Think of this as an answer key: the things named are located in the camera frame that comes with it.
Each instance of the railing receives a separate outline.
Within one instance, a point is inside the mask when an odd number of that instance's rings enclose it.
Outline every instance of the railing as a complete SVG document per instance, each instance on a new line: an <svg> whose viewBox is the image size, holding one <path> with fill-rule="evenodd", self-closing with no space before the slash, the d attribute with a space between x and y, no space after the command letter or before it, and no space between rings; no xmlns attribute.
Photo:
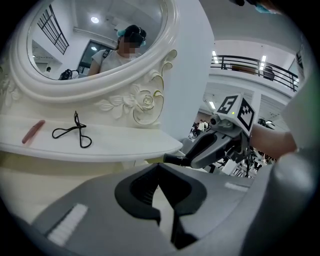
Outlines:
<svg viewBox="0 0 320 256"><path fill-rule="evenodd" d="M232 55L217 55L212 58L210 67L252 74L284 85L294 92L297 91L299 85L298 76L296 74L259 59Z"/></svg>
<svg viewBox="0 0 320 256"><path fill-rule="evenodd" d="M44 11L37 24L54 46L64 55L69 43L62 33L51 4Z"/></svg>

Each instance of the white ceiling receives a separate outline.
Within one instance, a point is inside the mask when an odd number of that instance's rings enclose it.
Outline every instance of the white ceiling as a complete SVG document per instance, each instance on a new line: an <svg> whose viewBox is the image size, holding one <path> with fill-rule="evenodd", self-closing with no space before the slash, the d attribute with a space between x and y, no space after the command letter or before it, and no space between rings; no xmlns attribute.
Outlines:
<svg viewBox="0 0 320 256"><path fill-rule="evenodd" d="M215 40L243 40L263 43L295 54L301 32L285 15L259 13L246 3L229 0L199 0L211 24Z"/></svg>
<svg viewBox="0 0 320 256"><path fill-rule="evenodd" d="M32 54L35 56L35 62L46 62L56 61L55 58L51 56L45 49L43 49L39 44L32 40Z"/></svg>
<svg viewBox="0 0 320 256"><path fill-rule="evenodd" d="M117 40L114 18L135 24L146 31L148 42L155 40L162 25L162 0L66 0L73 1L74 26ZM91 22L97 17L99 23Z"/></svg>
<svg viewBox="0 0 320 256"><path fill-rule="evenodd" d="M244 93L243 96L245 100L251 103L253 94L251 90L225 84L207 83L203 98L212 101L215 108L218 109L225 97L241 93ZM288 131L289 129L280 115L284 108L285 106L283 104L262 95L258 117L265 120L272 120L279 131ZM202 102L199 111L210 115L213 110L209 108L205 102Z"/></svg>
<svg viewBox="0 0 320 256"><path fill-rule="evenodd" d="M217 55L233 55L261 60L266 56L266 62L288 70L295 60L295 55L282 49L252 41L216 40L214 50Z"/></svg>

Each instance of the face mask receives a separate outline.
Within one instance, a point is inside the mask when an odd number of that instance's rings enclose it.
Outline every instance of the face mask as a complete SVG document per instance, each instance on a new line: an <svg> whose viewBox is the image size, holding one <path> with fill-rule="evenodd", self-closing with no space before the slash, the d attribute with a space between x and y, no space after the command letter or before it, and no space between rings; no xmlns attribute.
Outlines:
<svg viewBox="0 0 320 256"><path fill-rule="evenodd" d="M259 13L262 13L262 14L275 14L275 12L270 11L270 10L264 8L264 7L263 7L262 5L260 5L260 4L257 4L257 5L255 6L255 9L256 9Z"/></svg>

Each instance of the ceiling light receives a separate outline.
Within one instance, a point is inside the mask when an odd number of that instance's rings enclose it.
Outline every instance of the ceiling light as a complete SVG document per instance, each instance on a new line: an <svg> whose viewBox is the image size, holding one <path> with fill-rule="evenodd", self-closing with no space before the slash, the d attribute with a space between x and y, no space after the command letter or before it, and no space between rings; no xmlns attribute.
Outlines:
<svg viewBox="0 0 320 256"><path fill-rule="evenodd" d="M266 121L265 123L266 123L267 125L272 125L272 126L275 127L275 125L274 125L274 123L273 123L272 121Z"/></svg>
<svg viewBox="0 0 320 256"><path fill-rule="evenodd" d="M209 101L209 104L210 104L211 108L213 108L214 110L216 109L215 104L212 101Z"/></svg>
<svg viewBox="0 0 320 256"><path fill-rule="evenodd" d="M91 17L91 21L93 23L98 23L99 22L99 19L97 17Z"/></svg>

